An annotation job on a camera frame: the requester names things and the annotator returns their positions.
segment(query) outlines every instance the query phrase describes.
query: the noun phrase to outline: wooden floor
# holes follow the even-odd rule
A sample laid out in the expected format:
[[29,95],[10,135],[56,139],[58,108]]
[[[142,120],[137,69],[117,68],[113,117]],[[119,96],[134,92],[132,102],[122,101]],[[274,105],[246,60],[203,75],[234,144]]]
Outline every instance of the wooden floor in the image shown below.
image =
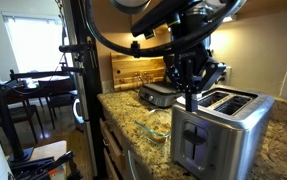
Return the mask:
[[[38,111],[41,117],[42,125],[44,128],[44,137],[41,132],[41,128],[34,117],[34,127],[38,135],[39,142],[35,144],[32,131],[28,122],[22,122],[15,124],[19,140],[23,148],[44,146],[53,142],[65,140],[67,142],[67,150],[73,150],[76,157],[74,161],[77,164],[78,169],[84,176],[83,179],[90,179],[89,172],[89,160],[87,158],[86,148],[84,147],[85,138],[83,133],[78,131],[75,127],[75,122],[72,116],[72,108],[62,107],[60,110],[56,110],[57,120],[55,120],[56,129],[53,130],[48,109],[45,106],[44,109],[38,107]],[[8,143],[6,136],[2,128],[0,128],[0,139],[5,155],[11,154],[12,150]],[[67,175],[70,174],[69,168],[67,168]]]

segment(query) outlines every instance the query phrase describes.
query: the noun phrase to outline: window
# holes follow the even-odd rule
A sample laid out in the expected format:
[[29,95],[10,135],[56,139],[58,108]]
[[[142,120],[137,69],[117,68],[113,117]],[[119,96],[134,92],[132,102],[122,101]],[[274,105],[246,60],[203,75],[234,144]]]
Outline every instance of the window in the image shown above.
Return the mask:
[[19,72],[54,71],[62,57],[58,50],[62,45],[61,20],[4,13],[3,18]]

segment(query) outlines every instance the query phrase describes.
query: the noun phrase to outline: wooden cutting board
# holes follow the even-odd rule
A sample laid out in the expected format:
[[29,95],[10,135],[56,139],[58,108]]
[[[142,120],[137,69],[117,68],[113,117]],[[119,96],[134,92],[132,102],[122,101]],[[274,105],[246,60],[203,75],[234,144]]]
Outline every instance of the wooden cutting board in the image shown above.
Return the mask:
[[143,82],[163,80],[163,57],[134,58],[125,54],[111,53],[114,90],[121,91],[140,87]]

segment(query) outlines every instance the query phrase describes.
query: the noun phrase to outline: kitchen counter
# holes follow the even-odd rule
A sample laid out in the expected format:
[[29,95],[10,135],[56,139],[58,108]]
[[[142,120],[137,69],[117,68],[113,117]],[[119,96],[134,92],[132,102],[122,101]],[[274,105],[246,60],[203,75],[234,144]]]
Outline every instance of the kitchen counter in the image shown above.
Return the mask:
[[[172,161],[170,158],[170,141],[167,141],[164,145],[156,145],[140,135],[134,120],[149,112],[149,109],[153,106],[141,100],[137,92],[129,90],[99,94],[98,98],[121,129],[128,143],[141,157],[154,179],[196,179],[186,169]],[[275,101],[262,150],[255,160],[248,179],[287,179],[287,164],[279,163],[278,161],[281,162],[281,159],[273,159],[278,162],[276,165],[267,156],[267,147],[272,138],[279,140],[277,142],[279,143],[278,146],[286,147],[287,102]],[[286,156],[279,154],[279,157],[284,158]]]

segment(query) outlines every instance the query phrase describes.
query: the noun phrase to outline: toaster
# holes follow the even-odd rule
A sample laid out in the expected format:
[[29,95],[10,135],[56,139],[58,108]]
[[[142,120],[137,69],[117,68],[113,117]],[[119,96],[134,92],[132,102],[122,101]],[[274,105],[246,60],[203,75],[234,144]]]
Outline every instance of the toaster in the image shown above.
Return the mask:
[[196,112],[175,103],[171,158],[202,180],[246,179],[273,103],[269,95],[230,87],[202,93]]

